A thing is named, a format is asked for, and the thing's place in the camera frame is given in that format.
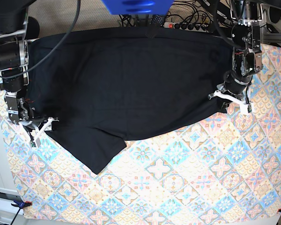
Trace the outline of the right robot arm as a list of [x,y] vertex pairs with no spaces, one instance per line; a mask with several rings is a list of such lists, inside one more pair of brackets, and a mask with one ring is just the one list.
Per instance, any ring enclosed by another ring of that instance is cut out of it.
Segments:
[[8,117],[24,128],[30,146],[41,145],[40,136],[51,130],[52,117],[44,117],[24,97],[29,84],[29,51],[26,39],[31,0],[0,0],[0,90],[6,91]]

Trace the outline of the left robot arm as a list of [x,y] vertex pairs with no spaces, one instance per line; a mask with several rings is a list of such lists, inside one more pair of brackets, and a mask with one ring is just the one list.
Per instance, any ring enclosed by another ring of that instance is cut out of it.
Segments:
[[239,105],[243,115],[254,111],[249,100],[249,88],[253,76],[263,69],[260,22],[263,20],[262,6],[254,0],[230,1],[230,16],[235,23],[231,36],[227,37],[219,26],[217,11],[219,1],[215,1],[213,9],[214,26],[222,39],[233,47],[232,68],[223,75],[223,83],[208,96],[209,99],[224,99],[223,107],[231,102]]

